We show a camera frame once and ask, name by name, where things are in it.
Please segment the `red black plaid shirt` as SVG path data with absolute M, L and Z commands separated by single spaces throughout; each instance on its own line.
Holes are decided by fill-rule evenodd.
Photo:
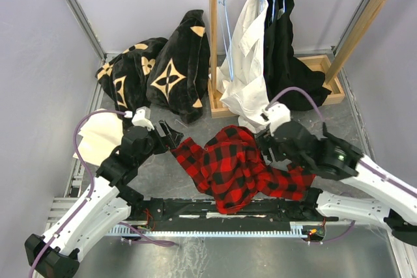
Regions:
M 235 125 L 222 128 L 205 146 L 189 137 L 171 153 L 221 214 L 237 213 L 258 193 L 301 201 L 315 178 L 293 164 L 285 171 L 267 165 L 253 133 Z

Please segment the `light blue hanger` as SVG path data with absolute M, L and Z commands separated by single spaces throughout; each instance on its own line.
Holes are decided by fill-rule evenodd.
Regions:
M 222 28 L 222 37 L 223 45 L 225 48 L 225 56 L 227 60 L 227 65 L 229 69 L 229 78 L 230 81 L 234 80 L 234 68 L 233 68 L 233 58 L 232 58 L 232 38 L 230 32 L 229 16 L 227 12 L 227 0 L 218 0 L 218 3 L 223 6 L 224 12 L 224 22 L 221 22 Z

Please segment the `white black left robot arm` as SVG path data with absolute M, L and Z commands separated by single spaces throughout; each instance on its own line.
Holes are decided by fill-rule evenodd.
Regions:
M 29 276 L 73 277 L 87 253 L 117 224 L 143 215 L 143 195 L 129 187 L 152 155 L 179 146 L 184 135 L 161 120 L 162 129 L 133 126 L 101 163 L 89 187 L 43 235 L 30 235 L 25 252 Z

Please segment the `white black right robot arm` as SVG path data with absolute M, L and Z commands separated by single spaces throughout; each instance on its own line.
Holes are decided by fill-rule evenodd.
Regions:
M 327 191 L 300 202 L 300 215 L 351 219 L 389 229 L 394 238 L 416 245 L 416 188 L 377 165 L 359 148 L 332 135 L 325 124 L 321 138 L 290 120 L 258 133 L 260 150 L 270 161 L 289 160 L 323 179 L 341 182 L 369 195 L 368 199 L 337 196 Z

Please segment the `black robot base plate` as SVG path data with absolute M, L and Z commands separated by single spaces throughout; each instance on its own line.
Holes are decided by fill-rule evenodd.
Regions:
M 221 214 L 215 202 L 201 199 L 158 199 L 142 201 L 132 209 L 128 220 L 139 224 L 150 223 L 154 230 L 167 223 L 185 223 L 187 220 L 242 219 L 244 221 L 271 221 L 276 223 L 322 222 L 323 216 L 308 204 L 284 199 L 255 199 L 237 213 Z

